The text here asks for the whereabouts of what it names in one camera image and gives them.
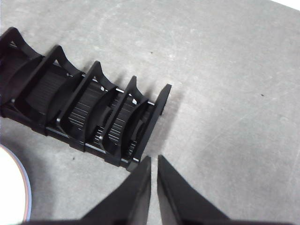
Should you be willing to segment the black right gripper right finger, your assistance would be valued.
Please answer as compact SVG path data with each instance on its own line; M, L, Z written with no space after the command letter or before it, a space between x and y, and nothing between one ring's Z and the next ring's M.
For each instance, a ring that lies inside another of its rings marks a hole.
M157 194L163 222L230 221L192 188L163 155L158 156Z

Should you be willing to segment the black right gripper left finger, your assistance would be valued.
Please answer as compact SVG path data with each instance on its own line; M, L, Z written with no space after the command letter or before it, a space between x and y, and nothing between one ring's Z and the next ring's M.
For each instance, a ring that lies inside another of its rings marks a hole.
M84 217L91 222L147 222L151 195L151 158Z

